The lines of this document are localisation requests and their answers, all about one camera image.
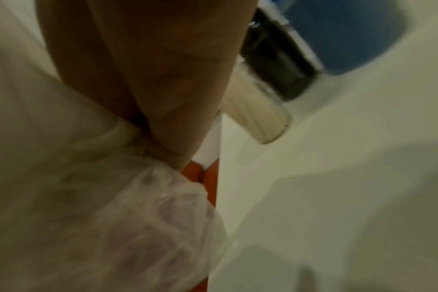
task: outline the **white countertop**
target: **white countertop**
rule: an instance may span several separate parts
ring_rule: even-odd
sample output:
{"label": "white countertop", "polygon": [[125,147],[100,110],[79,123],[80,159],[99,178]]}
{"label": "white countertop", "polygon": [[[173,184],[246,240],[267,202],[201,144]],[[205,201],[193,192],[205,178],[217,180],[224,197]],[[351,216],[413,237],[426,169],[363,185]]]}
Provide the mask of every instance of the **white countertop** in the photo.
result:
{"label": "white countertop", "polygon": [[438,13],[287,107],[269,145],[223,118],[209,292],[438,292]]}

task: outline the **skin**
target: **skin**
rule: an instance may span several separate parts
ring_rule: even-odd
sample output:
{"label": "skin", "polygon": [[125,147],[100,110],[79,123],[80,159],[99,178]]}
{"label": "skin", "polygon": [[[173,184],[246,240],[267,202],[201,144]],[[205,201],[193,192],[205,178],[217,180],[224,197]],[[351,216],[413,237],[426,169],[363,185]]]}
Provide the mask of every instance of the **skin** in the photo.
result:
{"label": "skin", "polygon": [[182,169],[214,120],[257,0],[37,0],[63,82]]}

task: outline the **white plastic wrap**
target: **white plastic wrap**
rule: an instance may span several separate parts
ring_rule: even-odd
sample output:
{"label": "white plastic wrap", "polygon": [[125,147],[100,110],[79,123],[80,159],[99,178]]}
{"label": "white plastic wrap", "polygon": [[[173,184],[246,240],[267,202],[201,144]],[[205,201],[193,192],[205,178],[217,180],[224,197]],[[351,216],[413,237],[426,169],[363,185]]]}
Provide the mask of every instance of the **white plastic wrap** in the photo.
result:
{"label": "white plastic wrap", "polygon": [[0,109],[0,292],[184,292],[218,262],[205,189],[130,125],[2,51]]}

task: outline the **blue object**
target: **blue object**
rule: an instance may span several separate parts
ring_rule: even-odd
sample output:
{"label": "blue object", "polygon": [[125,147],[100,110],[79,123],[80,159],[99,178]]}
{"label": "blue object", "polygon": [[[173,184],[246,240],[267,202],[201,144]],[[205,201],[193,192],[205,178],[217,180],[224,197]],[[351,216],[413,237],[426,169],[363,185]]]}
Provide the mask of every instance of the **blue object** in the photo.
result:
{"label": "blue object", "polygon": [[345,73],[374,59],[406,28],[406,19],[393,0],[274,2],[330,74]]}

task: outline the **plastic bag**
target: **plastic bag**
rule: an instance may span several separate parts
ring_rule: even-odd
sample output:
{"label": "plastic bag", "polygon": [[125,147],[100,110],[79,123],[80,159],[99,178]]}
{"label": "plastic bag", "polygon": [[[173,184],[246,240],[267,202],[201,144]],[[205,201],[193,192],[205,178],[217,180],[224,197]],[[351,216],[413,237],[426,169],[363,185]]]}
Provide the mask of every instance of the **plastic bag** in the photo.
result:
{"label": "plastic bag", "polygon": [[[22,164],[22,175],[3,176],[0,292],[184,292],[208,275],[226,234],[202,185],[144,157],[123,121],[4,53],[0,97],[60,142]],[[44,121],[35,103],[58,112]]]}

